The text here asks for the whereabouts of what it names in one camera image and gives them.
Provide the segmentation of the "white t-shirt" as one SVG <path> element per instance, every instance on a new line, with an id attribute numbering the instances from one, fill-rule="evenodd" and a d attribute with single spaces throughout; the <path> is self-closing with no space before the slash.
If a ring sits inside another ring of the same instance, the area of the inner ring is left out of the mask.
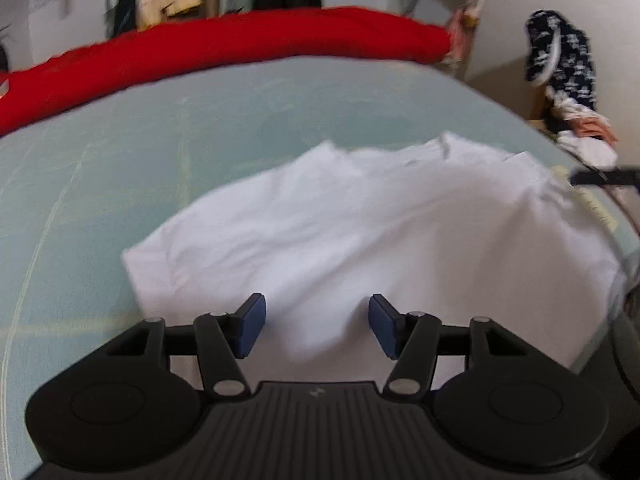
<path id="1" fill-rule="evenodd" d="M 204 195 L 122 260 L 142 312 L 170 324 L 263 294 L 241 364 L 251 384 L 384 382 L 375 294 L 450 325 L 486 316 L 570 366 L 626 281 L 566 183 L 532 155 L 448 132 L 399 151 L 320 144 Z"/>

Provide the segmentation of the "pile of folded clothes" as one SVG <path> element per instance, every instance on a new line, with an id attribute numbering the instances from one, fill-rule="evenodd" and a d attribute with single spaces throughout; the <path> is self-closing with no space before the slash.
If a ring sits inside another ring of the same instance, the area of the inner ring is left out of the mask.
<path id="1" fill-rule="evenodd" d="M 564 91 L 546 87 L 544 95 L 551 104 L 551 113 L 564 127 L 558 133 L 558 144 L 584 164 L 599 169 L 616 166 L 618 137 L 608 118 L 590 107 L 579 104 Z"/>

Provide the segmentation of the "navy star-patterned garment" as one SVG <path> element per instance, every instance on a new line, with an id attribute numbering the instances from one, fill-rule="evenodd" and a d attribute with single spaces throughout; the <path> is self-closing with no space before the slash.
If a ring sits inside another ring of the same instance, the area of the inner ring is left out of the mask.
<path id="1" fill-rule="evenodd" d="M 550 101 L 573 100 L 595 110 L 596 69 L 590 40 L 553 10 L 538 10 L 525 23 L 529 51 L 525 79 L 543 88 Z"/>

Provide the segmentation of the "teal plaid bed blanket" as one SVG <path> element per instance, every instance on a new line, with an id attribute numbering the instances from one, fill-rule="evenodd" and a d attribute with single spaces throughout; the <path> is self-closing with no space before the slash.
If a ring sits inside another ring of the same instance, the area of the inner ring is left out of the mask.
<path id="1" fill-rule="evenodd" d="M 434 68 L 288 58 L 130 88 L 1 141 L 1 474 L 38 465 L 24 411 L 67 365 L 137 322 L 120 255 L 205 192 L 331 140 L 403 148 L 444 130 L 570 159 Z"/>

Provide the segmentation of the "pink striped curtain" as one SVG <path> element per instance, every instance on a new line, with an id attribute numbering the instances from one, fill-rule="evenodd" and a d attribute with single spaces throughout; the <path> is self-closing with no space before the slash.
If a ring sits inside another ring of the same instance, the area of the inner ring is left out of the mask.
<path id="1" fill-rule="evenodd" d="M 462 0 L 449 19 L 446 29 L 450 39 L 450 50 L 444 63 L 457 67 L 469 56 L 485 0 Z"/>

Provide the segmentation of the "red quilt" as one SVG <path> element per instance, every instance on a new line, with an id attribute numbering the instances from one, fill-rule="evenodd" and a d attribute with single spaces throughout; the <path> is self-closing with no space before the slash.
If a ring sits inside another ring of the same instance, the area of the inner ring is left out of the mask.
<path id="1" fill-rule="evenodd" d="M 431 65 L 451 48 L 446 28 L 358 6 L 252 11 L 126 32 L 2 73 L 1 132 L 40 122 L 139 84 L 209 70 L 333 56 Z"/>

